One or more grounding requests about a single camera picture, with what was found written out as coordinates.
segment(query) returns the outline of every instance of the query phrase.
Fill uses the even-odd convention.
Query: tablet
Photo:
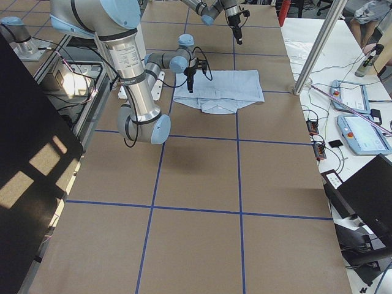
[[[392,148],[381,131],[359,116],[339,115],[337,125],[356,155],[392,154]]]
[[[369,99],[365,85],[351,81],[334,80],[332,82],[331,95],[359,113],[370,114]],[[333,101],[332,103],[336,110],[349,112],[337,102]]]

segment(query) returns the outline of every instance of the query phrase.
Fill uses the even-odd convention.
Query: red object
[[[286,19],[287,12],[290,9],[291,0],[284,0],[282,3],[281,11],[279,12],[279,26],[283,26]]]

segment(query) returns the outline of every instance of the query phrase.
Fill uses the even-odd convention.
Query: blue shorts
[[[370,21],[379,21],[389,13],[390,5],[391,3],[388,0],[370,1],[355,12],[354,18],[361,25]]]

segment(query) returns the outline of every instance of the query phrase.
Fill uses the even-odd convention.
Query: white cloth
[[[213,70],[212,75],[213,80],[209,81],[198,70],[194,92],[190,93],[185,83],[175,89],[174,101],[211,114],[236,113],[239,108],[264,102],[257,70]],[[177,74],[176,84],[180,85],[185,79],[183,74]]]

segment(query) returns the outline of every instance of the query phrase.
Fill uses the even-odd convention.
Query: white table
[[[290,65],[295,79],[298,78],[299,73],[305,63],[307,54],[309,53],[314,40],[319,33],[322,26],[323,20],[315,19],[299,19],[299,18],[288,18],[284,23],[282,28],[282,34],[285,39],[286,49],[288,56],[290,57]],[[323,51],[320,55],[314,69],[312,72],[322,70],[325,67],[331,66],[347,66],[355,62],[358,57],[363,56],[360,47],[356,43],[354,37],[352,36],[349,28],[344,21],[338,21],[334,27]],[[345,68],[332,68],[323,69],[321,72],[312,73],[310,76],[311,82],[313,84],[326,84],[330,85],[333,80],[344,80],[351,81],[355,83],[371,84],[367,85],[367,94],[369,100],[390,100],[390,97],[385,90],[381,82],[376,76],[365,76],[363,78],[358,78],[354,75],[356,68],[359,66],[360,62],[353,66],[347,66]],[[318,88],[324,90],[325,92],[330,91],[330,87],[323,85],[316,85]],[[317,93],[314,89],[309,90],[307,86],[304,88],[300,95],[301,104],[304,105],[304,109],[310,109],[315,111],[319,118],[326,117],[327,113],[322,109],[313,106],[311,102],[319,107],[328,109],[330,106],[330,100],[327,96]],[[390,121],[392,120],[392,103],[371,103],[371,108],[376,108],[381,111],[382,115],[382,126],[386,129],[390,129]],[[307,118],[309,111],[305,111],[304,115]],[[345,181],[356,173],[361,167],[366,165],[374,156],[356,156],[349,147],[347,147],[344,139],[342,138],[341,132],[337,126],[336,118],[338,115],[343,114],[343,112],[335,111],[331,106],[329,108],[328,119],[321,119],[319,121],[318,129],[320,135],[325,139],[326,142],[340,139],[343,142],[341,147],[344,157],[346,157],[345,165],[343,171],[339,176]],[[313,113],[310,113],[309,118],[315,118]],[[392,145],[392,139],[387,139],[390,145]],[[340,152],[335,148],[336,154],[341,157]],[[331,151],[326,150],[327,159],[321,160],[319,165],[320,173],[331,169],[337,169],[339,165],[338,158],[331,153]],[[387,156],[389,160],[392,159],[392,155]],[[339,216],[335,213],[334,218],[338,219]],[[336,220],[342,224],[345,220]],[[350,284],[352,286],[353,293],[358,293],[362,287],[366,287],[364,282],[356,275],[353,270],[348,270],[347,274],[350,279]],[[372,287],[368,288],[367,294],[373,294],[380,276],[374,280]],[[392,271],[388,272],[383,280],[382,286],[379,289],[378,294],[391,293],[392,289]]]

